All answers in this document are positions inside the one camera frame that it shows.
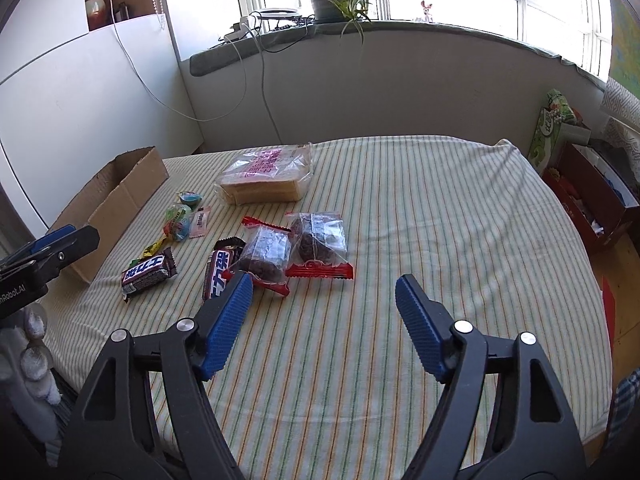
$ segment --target blue gripper pad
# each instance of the blue gripper pad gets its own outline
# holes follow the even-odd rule
[[[213,374],[225,367],[226,358],[233,348],[246,312],[251,305],[253,293],[254,286],[251,277],[245,274],[236,286],[236,290],[229,296],[207,336],[207,351],[204,361],[200,365],[203,381],[209,381]]]
[[[449,313],[441,304],[428,300],[411,275],[401,276],[396,281],[396,307],[418,352],[422,367],[439,383],[445,383],[450,370],[445,363],[444,345],[451,338],[448,327],[453,323]]]

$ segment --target blue plaid cloth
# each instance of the blue plaid cloth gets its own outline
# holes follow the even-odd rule
[[[609,447],[618,436],[638,399],[640,399],[640,368],[636,368],[622,379],[616,388],[605,448]]]

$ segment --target wooden floor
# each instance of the wooden floor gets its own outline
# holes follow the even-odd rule
[[[607,251],[591,257],[591,267],[602,288],[606,277],[616,299],[616,326],[613,343],[613,384],[640,367],[640,256],[631,240],[624,235]],[[604,435],[585,446],[592,462],[600,451]]]

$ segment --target black plant pot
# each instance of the black plant pot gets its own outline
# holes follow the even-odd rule
[[[336,7],[331,0],[311,0],[311,5],[314,8],[314,24],[318,23],[340,23],[348,22],[349,20],[340,12],[340,9]]]

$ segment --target windowsill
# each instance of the windowsill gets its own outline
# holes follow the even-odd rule
[[[268,32],[267,34],[260,35],[260,43],[266,49],[273,49],[277,45],[287,45],[294,41],[307,41],[315,38],[316,36],[337,36],[344,28],[344,23],[326,23],[324,25],[309,25],[308,31],[305,31],[304,27],[287,28],[285,30],[277,30],[275,32]],[[440,23],[419,23],[419,22],[382,22],[375,20],[372,22],[362,23],[362,29],[365,33],[377,31],[377,30],[405,30],[411,32],[440,32],[446,34],[460,34],[463,36],[473,36],[475,38],[481,38],[483,40],[497,41],[498,43],[504,43],[516,48],[523,48],[530,50],[539,56],[548,57],[551,59],[559,59],[563,64],[574,65],[578,73],[585,78],[593,82],[598,88],[604,91],[605,83],[597,76],[588,73],[586,70],[575,65],[571,61],[563,59],[558,54],[553,54],[541,48],[537,48],[527,43],[522,43],[517,40],[505,38],[497,34],[490,32],[484,32],[482,30],[475,30],[473,28],[457,27],[455,25],[443,25]],[[344,31],[345,34],[357,34],[353,25],[347,27]],[[190,58],[189,70],[191,75],[200,77],[209,73],[215,72],[225,66],[229,66],[239,61],[238,53],[242,59],[254,56],[258,54],[258,48],[253,38],[248,37],[244,40],[238,40],[234,42],[234,45],[228,43],[219,44],[215,47],[194,54]]]

